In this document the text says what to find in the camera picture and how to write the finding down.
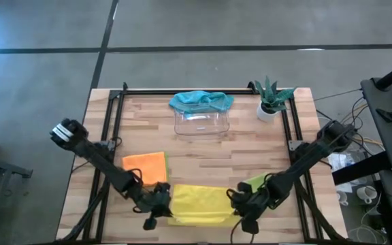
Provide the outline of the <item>white plastic bag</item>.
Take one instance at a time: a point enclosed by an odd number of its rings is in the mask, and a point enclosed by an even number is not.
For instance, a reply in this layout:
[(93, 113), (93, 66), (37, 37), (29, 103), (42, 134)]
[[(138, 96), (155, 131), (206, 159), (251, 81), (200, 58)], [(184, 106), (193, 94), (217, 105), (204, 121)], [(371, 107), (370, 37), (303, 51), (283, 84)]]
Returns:
[(344, 167), (354, 165), (356, 161), (350, 153), (332, 153), (328, 157), (331, 171), (335, 172)]

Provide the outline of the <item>yellow microfiber towel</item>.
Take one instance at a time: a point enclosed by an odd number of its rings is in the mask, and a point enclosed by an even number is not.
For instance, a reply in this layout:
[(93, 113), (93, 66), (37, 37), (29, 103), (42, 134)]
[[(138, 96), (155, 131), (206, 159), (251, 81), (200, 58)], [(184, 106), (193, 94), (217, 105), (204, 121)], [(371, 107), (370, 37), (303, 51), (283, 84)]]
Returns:
[(228, 188), (174, 185), (170, 210), (172, 218), (168, 225), (196, 227), (233, 227), (240, 216), (234, 214)]

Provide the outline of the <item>orange microfiber towel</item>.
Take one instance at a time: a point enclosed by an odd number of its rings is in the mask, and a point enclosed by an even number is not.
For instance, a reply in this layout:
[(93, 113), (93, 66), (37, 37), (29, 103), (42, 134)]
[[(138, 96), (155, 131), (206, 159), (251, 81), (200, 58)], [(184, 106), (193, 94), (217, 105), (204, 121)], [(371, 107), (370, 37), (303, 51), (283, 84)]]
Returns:
[(164, 152), (123, 157), (122, 168), (127, 171), (135, 169), (144, 186), (154, 186), (158, 182), (165, 182)]

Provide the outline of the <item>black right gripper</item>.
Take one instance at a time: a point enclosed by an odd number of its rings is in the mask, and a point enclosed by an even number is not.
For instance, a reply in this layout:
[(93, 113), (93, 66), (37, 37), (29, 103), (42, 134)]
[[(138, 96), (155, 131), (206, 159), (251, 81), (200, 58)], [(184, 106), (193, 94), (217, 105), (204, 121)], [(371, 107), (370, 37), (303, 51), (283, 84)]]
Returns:
[(231, 201), (234, 215), (242, 217), (242, 231), (253, 235), (258, 234), (259, 225), (257, 219), (267, 208), (268, 190), (263, 183), (258, 190), (253, 193), (251, 186), (245, 182), (238, 184), (238, 191), (242, 195), (239, 205), (239, 194), (235, 190), (228, 190), (227, 196)]

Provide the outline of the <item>black metal floor beam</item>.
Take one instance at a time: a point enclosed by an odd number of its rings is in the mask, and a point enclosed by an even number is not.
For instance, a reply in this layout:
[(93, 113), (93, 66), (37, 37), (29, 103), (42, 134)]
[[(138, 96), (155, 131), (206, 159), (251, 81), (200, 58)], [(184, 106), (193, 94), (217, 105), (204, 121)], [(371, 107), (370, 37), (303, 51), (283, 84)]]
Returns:
[(343, 167), (332, 173), (335, 185), (344, 184), (358, 178), (378, 173), (382, 170), (391, 170), (391, 162), (387, 153), (381, 152), (370, 156), (358, 163)]

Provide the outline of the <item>blue microfiber towel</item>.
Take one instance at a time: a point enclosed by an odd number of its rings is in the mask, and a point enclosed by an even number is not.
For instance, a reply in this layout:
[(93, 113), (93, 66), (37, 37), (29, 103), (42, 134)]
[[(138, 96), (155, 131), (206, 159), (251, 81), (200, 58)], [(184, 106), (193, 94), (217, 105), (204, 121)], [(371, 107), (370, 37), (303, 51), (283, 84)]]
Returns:
[(234, 97), (225, 93), (190, 91), (176, 93), (169, 101), (173, 109), (187, 114), (206, 112), (226, 112), (231, 108)]

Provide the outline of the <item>clear plastic bin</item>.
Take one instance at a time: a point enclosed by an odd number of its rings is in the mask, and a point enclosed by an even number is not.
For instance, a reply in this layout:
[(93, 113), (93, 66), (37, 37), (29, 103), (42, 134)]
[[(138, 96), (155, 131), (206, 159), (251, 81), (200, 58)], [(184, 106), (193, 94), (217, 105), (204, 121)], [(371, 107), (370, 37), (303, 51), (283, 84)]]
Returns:
[(227, 112), (186, 113), (174, 111), (174, 131), (178, 135), (214, 135), (230, 128)]

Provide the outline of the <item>pale lime green microfiber towel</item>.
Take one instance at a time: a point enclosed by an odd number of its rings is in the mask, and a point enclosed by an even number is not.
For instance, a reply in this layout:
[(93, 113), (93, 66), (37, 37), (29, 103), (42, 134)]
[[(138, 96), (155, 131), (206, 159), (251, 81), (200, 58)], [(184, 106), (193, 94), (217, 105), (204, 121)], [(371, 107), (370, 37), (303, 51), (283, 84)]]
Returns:
[(249, 178), (245, 180), (244, 182), (246, 184), (249, 184), (251, 186), (252, 192), (255, 193), (258, 188), (265, 182), (265, 177), (268, 175), (268, 172), (259, 174), (258, 176)]

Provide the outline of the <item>green plant in white pot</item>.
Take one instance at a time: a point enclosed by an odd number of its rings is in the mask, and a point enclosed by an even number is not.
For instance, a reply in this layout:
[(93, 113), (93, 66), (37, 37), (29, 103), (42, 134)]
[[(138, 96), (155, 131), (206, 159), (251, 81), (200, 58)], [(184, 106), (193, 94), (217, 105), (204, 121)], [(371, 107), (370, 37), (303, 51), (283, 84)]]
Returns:
[(255, 80), (255, 88), (260, 95), (260, 104), (257, 107), (257, 118), (263, 122), (271, 122), (275, 116), (287, 109), (285, 101), (292, 99), (296, 87), (278, 90), (278, 82), (271, 83), (266, 76), (264, 85)]

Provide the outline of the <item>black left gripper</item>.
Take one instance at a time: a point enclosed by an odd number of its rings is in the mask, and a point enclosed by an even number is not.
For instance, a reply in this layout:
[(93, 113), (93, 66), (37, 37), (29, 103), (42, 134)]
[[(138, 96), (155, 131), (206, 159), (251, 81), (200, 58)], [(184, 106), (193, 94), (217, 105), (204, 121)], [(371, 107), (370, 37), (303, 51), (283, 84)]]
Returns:
[(156, 228), (157, 218), (172, 217), (170, 209), (170, 184), (158, 182), (152, 191), (142, 188), (140, 198), (136, 202), (137, 208), (141, 213), (150, 213), (144, 221), (143, 229), (150, 231)]

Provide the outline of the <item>black aluminium table frame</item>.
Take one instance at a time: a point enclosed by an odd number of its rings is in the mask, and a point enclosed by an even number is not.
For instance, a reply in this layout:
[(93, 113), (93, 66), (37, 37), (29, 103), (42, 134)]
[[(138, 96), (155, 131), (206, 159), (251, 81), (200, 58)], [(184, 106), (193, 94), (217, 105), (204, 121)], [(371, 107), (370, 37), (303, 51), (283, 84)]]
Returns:
[[(240, 182), (259, 174), (284, 172), (299, 157), (295, 149), (314, 142), (321, 130), (309, 88), (296, 89), (293, 98), (285, 102), (287, 109), (273, 121), (263, 122), (257, 118), (260, 95), (249, 85), (228, 90), (234, 102), (227, 111), (227, 132), (178, 135), (174, 131), (175, 109), (169, 106), (175, 94), (172, 88), (95, 89), (80, 122), (88, 131), (88, 140), (97, 143), (106, 158), (122, 169), (123, 157), (166, 152), (171, 201), (177, 184), (236, 191)], [(341, 240), (327, 235), (296, 193), (297, 184), (276, 209), (265, 209), (257, 219), (256, 235), (242, 231), (240, 220), (233, 227), (173, 226), (167, 223), (172, 217), (157, 218), (156, 228), (146, 231), (143, 224), (149, 213), (136, 212), (132, 199), (125, 199), (103, 173), (76, 155), (78, 169), (71, 173), (52, 245), (347, 244), (336, 186), (323, 159), (302, 175), (300, 182)]]

